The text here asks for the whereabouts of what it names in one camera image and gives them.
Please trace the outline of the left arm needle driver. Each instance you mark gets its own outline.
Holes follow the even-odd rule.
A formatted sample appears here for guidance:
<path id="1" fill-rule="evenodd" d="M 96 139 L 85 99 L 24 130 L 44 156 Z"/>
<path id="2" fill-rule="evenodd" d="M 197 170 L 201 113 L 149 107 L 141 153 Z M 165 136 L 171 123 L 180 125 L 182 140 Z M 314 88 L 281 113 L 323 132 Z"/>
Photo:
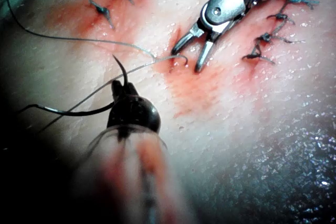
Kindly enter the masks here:
<path id="1" fill-rule="evenodd" d="M 113 97 L 107 128 L 116 127 L 119 134 L 130 134 L 137 127 L 158 133 L 161 117 L 156 107 L 139 95 L 118 95 Z"/>

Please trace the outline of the right arm needle driver jaw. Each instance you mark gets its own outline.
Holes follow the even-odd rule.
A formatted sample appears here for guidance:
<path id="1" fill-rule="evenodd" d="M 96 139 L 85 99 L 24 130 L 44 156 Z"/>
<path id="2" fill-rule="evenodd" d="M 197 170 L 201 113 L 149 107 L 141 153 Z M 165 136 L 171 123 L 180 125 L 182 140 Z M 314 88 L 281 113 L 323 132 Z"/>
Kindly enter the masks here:
<path id="1" fill-rule="evenodd" d="M 195 73 L 199 73 L 202 71 L 204 65 L 205 65 L 205 62 L 208 58 L 208 55 L 210 54 L 210 52 L 212 51 L 212 47 L 215 43 L 212 42 L 212 41 L 206 41 L 202 50 L 201 50 L 201 53 L 197 59 L 197 62 L 195 64 L 195 68 L 194 68 L 194 72 Z"/>
<path id="2" fill-rule="evenodd" d="M 176 55 L 188 44 L 190 44 L 195 38 L 199 38 L 201 35 L 203 35 L 204 32 L 205 31 L 200 23 L 194 23 L 190 30 L 184 36 L 182 36 L 178 42 L 176 42 L 171 50 L 171 53 L 173 55 Z"/>

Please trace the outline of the right arm needle driver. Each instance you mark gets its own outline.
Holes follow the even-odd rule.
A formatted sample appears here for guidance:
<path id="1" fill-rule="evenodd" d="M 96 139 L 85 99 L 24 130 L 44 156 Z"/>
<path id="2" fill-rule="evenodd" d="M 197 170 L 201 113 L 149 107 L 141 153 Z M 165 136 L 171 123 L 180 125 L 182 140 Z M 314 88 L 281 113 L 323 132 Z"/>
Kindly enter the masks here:
<path id="1" fill-rule="evenodd" d="M 261 0 L 208 0 L 201 21 L 208 32 L 206 40 L 216 41 L 239 22 Z"/>

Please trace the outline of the left arm needle driver jaw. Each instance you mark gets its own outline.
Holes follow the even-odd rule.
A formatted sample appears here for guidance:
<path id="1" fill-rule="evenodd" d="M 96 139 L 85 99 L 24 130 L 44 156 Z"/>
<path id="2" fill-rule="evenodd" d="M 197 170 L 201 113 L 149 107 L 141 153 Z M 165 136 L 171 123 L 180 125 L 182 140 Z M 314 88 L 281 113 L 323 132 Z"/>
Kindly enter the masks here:
<path id="1" fill-rule="evenodd" d="M 124 98 L 124 87 L 119 80 L 112 81 L 111 90 L 114 102 L 118 102 Z"/>
<path id="2" fill-rule="evenodd" d="M 123 87 L 124 87 L 124 92 L 127 95 L 139 95 L 132 82 L 127 82 L 126 84 L 124 84 Z"/>

